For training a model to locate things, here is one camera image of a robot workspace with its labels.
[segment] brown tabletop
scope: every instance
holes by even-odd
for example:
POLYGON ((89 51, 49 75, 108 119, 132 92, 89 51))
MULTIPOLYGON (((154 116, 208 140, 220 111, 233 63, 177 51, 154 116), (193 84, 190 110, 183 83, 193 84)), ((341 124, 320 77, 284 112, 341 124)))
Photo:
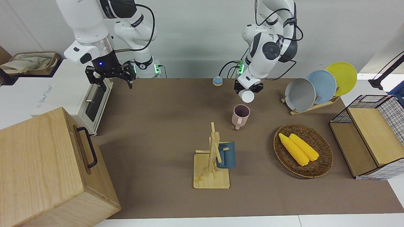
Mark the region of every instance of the brown tabletop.
POLYGON ((387 181, 353 179, 328 125, 342 101, 290 116, 279 101, 289 82, 265 81, 247 104, 247 124, 235 131, 232 109, 242 101, 234 80, 215 87, 212 79, 136 79, 132 90, 115 80, 93 137, 122 206, 111 218, 404 212, 387 181), (236 143, 230 189, 193 188, 193 156, 208 149, 212 121, 222 141, 236 143), (273 136, 289 123, 310 126, 329 142, 334 165, 327 175, 301 179, 279 164, 273 136))

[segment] black cable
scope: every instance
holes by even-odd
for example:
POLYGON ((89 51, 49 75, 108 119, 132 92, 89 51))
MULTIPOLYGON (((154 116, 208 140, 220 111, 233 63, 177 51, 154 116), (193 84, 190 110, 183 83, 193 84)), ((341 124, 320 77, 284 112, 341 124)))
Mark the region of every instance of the black cable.
POLYGON ((231 64, 231 63, 238 63, 238 61, 229 61, 229 62, 227 62, 227 63, 222 67, 222 69, 220 70, 219 76, 222 74, 223 69, 224 69, 228 64, 231 64))
POLYGON ((288 60, 288 61, 294 62, 293 65, 290 66, 288 70, 286 70, 286 72, 284 72, 282 75, 280 75, 278 78, 275 78, 275 79, 271 79, 271 78, 264 78, 264 79, 265 79, 265 80, 278 80, 278 79, 280 79, 282 76, 284 76, 287 72, 289 72, 289 70, 291 70, 291 69, 293 68, 293 66, 295 66, 296 63, 297 63, 295 60, 290 60, 290 59, 287 59, 287 58, 285 58, 285 59, 288 60))
POLYGON ((166 67, 165 67, 164 65, 158 65, 158 66, 164 68, 164 74, 166 75, 166 78, 167 78, 167 70, 166 70, 166 67))
POLYGON ((233 67, 231 67, 231 68, 229 69, 229 71, 227 72, 227 78, 229 78, 229 74, 230 74, 231 69, 236 70, 236 68, 238 68, 238 65, 237 65, 237 66, 233 66, 233 67))
MULTIPOLYGON (((244 52, 243 56, 241 56, 240 61, 243 60, 244 56, 246 55, 246 53, 247 53, 247 51, 248 51, 249 49, 250 49, 250 48, 247 48, 247 49, 246 49, 246 52, 244 52)), ((233 74, 234 74, 235 71, 236 71, 236 69, 233 70, 233 73, 231 74, 230 78, 233 77, 233 74)))
MULTIPOLYGON (((264 20, 263 22, 261 22, 260 24, 258 24, 258 21, 257 21, 257 11, 255 11, 255 24, 258 25, 258 26, 263 25, 274 13, 279 12, 279 11, 281 11, 281 10, 286 10, 286 11, 290 12, 289 9, 280 8, 280 9, 275 10, 274 12, 272 12, 272 13, 271 13, 267 18, 265 18, 265 20, 264 20)), ((297 39, 297 40, 296 40, 296 39, 291 39, 291 38, 286 38, 286 37, 283 37, 283 39, 284 39, 284 40, 290 40, 290 41, 300 41, 300 40, 303 39, 303 31, 299 28, 299 26, 297 26, 297 23, 296 23, 296 22, 294 22, 293 24, 295 25, 295 28, 297 28, 297 29, 300 31, 300 34, 301 34, 300 39, 297 39)))
POLYGON ((155 17, 154 17, 154 13, 153 13, 152 9, 149 8, 148 6, 141 5, 141 4, 136 4, 136 3, 126 3, 126 2, 120 2, 120 1, 115 1, 115 0, 109 0, 109 1, 110 1, 110 2, 120 3, 120 4, 125 4, 125 5, 134 5, 134 6, 138 6, 138 7, 145 8, 145 9, 147 9, 148 11, 150 11, 151 16, 152 16, 152 18, 153 18, 153 28, 152 28, 152 30, 151 30, 150 39, 149 39, 149 41, 147 42, 146 46, 144 46, 144 47, 142 47, 142 48, 140 48, 140 49, 128 49, 128 50, 126 50, 126 49, 121 49, 121 50, 116 50, 115 52, 116 52, 116 53, 119 53, 119 52, 125 52, 125 51, 141 51, 141 50, 146 49, 146 48, 150 45, 150 43, 152 42, 153 35, 154 35, 154 28, 155 28, 155 26, 156 26, 156 19, 155 19, 155 17))
POLYGON ((258 22, 257 22, 257 12, 255 12, 255 24, 258 25, 258 26, 263 25, 272 15, 274 15, 275 13, 277 13, 277 12, 279 12, 281 10, 286 10, 286 11, 290 12, 290 10, 286 9, 286 8, 277 9, 274 12, 272 12, 267 18, 265 18, 265 20, 263 22, 261 22, 260 24, 258 24, 258 22))
POLYGON ((287 37, 283 37, 283 39, 284 39, 284 40, 290 40, 290 41, 300 41, 300 40, 303 39, 303 31, 302 31, 302 29, 299 28, 299 26, 297 26, 296 23, 293 23, 293 24, 295 25, 295 28, 297 28, 297 29, 299 30, 300 34, 301 34, 300 39, 297 39, 297 40, 296 40, 296 39, 291 39, 291 38, 287 38, 287 37))
POLYGON ((400 56, 402 53, 404 53, 404 51, 402 51, 401 53, 399 53, 397 56, 395 56, 391 61, 389 61, 376 75, 373 79, 375 79, 377 77, 377 75, 379 75, 379 73, 386 68, 392 61, 394 61, 394 59, 396 59, 398 56, 400 56))

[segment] wire basket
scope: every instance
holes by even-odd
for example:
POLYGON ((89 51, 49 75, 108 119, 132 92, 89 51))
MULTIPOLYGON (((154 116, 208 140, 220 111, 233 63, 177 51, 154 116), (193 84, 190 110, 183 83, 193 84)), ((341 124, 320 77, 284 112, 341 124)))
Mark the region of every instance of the wire basket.
POLYGON ((316 130, 303 124, 287 124, 280 127, 274 136, 274 150, 279 161, 292 173, 306 178, 321 177, 327 174, 334 162, 332 150, 325 138, 316 130), (320 155, 306 166, 299 165, 282 145, 279 133, 289 136, 294 133, 309 144, 320 155))

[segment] yellow plate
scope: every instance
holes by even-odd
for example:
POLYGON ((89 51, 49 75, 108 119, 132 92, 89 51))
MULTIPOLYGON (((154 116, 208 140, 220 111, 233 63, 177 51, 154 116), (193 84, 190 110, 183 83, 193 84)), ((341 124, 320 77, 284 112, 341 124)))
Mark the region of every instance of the yellow plate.
POLYGON ((335 96, 345 95, 350 92, 358 79, 356 69, 347 62, 335 62, 328 66, 326 71, 330 72, 337 82, 338 90, 335 92, 335 96))

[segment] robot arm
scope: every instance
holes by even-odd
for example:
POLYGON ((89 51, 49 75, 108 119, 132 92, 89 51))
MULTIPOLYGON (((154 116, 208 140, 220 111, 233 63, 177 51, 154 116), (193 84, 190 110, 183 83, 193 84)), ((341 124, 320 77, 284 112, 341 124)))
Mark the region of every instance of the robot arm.
POLYGON ((242 37, 250 45, 245 58, 248 68, 234 86, 246 103, 253 101, 254 93, 263 89, 261 81, 275 64, 291 60, 297 52, 296 6, 293 0, 260 0, 257 6, 257 13, 266 20, 259 25, 249 24, 243 29, 242 37))
POLYGON ((114 26, 115 34, 123 40, 133 52, 137 76, 152 78, 157 72, 158 61, 150 53, 148 43, 156 39, 154 24, 147 21, 134 5, 134 0, 99 0, 104 18, 121 18, 114 26))
POLYGON ((120 28, 123 31, 118 36, 139 51, 135 58, 142 63, 154 62, 147 47, 149 40, 145 38, 149 35, 150 39, 153 29, 144 21, 142 13, 137 11, 134 0, 56 0, 56 3, 76 39, 64 52, 65 57, 77 65, 91 61, 93 67, 86 68, 90 83, 98 84, 105 90, 104 78, 118 77, 127 81, 129 88, 132 88, 132 82, 136 78, 130 61, 122 65, 118 62, 112 37, 103 23, 103 17, 124 18, 124 22, 117 22, 119 26, 116 24, 116 30, 120 28))

